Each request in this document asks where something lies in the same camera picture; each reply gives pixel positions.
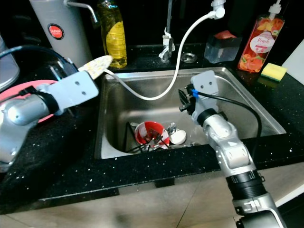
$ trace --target label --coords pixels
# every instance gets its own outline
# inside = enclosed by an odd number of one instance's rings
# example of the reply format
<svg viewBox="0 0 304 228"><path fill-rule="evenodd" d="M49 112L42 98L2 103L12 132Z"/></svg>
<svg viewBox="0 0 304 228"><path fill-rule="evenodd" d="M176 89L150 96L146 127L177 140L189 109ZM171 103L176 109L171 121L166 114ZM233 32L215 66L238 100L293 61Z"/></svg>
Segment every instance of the label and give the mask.
<svg viewBox="0 0 304 228"><path fill-rule="evenodd" d="M274 43L275 40L273 39L271 33L263 32L251 40L250 48L256 53L266 53L271 50Z"/></svg>
<svg viewBox="0 0 304 228"><path fill-rule="evenodd" d="M47 28L51 36L55 39L62 39L65 35L63 29L59 25L49 24Z"/></svg>

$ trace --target red logo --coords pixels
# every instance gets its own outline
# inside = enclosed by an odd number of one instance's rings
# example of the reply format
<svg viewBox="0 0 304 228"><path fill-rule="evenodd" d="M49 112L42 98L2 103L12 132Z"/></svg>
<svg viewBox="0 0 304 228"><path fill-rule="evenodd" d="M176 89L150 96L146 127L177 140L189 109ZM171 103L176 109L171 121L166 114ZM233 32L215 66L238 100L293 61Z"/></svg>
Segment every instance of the red logo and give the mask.
<svg viewBox="0 0 304 228"><path fill-rule="evenodd" d="M59 25L50 24L48 26L48 31L55 39L62 39L64 36L63 29Z"/></svg>

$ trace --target sparkly black countertop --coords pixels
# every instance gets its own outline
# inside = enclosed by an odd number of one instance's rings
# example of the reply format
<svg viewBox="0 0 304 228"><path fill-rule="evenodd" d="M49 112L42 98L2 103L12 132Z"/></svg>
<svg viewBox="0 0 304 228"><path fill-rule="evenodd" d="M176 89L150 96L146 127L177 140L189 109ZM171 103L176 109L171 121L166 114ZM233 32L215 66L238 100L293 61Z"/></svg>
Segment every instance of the sparkly black countertop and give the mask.
<svg viewBox="0 0 304 228"><path fill-rule="evenodd" d="M164 64L159 60L158 50L148 55L141 55L140 51L139 47L129 50L129 64L121 72L175 68L174 62ZM180 68L226 66L284 127L287 134L261 138L255 157L259 170L303 162L304 86L288 74L276 83L259 74L235 70L235 65L212 65L198 55L196 63L182 63ZM20 66L15 85L53 79L47 64L33 71L29 68ZM0 214L118 195L124 186L151 181L166 185L177 177L219 170L208 145L94 159L99 100L97 97L78 106L77 118L65 113L30 131L17 160L0 182ZM254 140L243 142L250 148Z"/></svg>

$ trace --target white hose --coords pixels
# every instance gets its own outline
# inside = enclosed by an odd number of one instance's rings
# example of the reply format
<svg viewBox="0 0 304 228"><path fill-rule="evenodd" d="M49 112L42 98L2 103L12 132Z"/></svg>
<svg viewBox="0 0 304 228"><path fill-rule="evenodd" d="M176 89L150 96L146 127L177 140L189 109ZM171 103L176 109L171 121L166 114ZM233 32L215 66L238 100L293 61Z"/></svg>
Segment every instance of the white hose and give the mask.
<svg viewBox="0 0 304 228"><path fill-rule="evenodd" d="M177 62L176 62L176 68L175 68L175 72L174 72L174 76L173 79L170 83L170 85L168 86L168 88L161 94L159 94L158 96L155 97L145 97L142 96L140 94L138 94L137 92L135 92L134 90L132 90L125 82L123 82L123 80L121 80L116 74L114 74L112 71L106 69L105 72L108 73L109 75L111 75L113 78L115 78L120 84L122 84L127 90L129 90L133 95L135 95L136 97L142 99L142 100L146 100L146 101L154 101L157 99L162 98L163 96L165 96L173 87L178 71L179 71L179 67L180 67L180 60L181 60L181 51L182 51L182 47L184 46L184 43L188 37L188 35L192 32L192 30L198 25L200 24L202 21L208 19L208 18L214 18L216 12L215 11L211 11L208 14L206 14L205 16L202 16L201 18L199 18L197 21L195 21L190 28L187 30L187 32L185 33L184 37L181 40L180 43L180 48L177 54Z"/></svg>

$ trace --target yellow sponge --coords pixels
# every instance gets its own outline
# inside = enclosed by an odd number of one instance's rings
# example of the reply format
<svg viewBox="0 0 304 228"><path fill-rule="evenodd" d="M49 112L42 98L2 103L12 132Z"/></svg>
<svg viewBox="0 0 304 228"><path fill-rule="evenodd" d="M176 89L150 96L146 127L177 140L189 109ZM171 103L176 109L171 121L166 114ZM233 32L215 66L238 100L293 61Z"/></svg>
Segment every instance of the yellow sponge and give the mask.
<svg viewBox="0 0 304 228"><path fill-rule="evenodd" d="M285 75L286 71L287 69L284 67L268 63L262 71L261 75L279 82Z"/></svg>

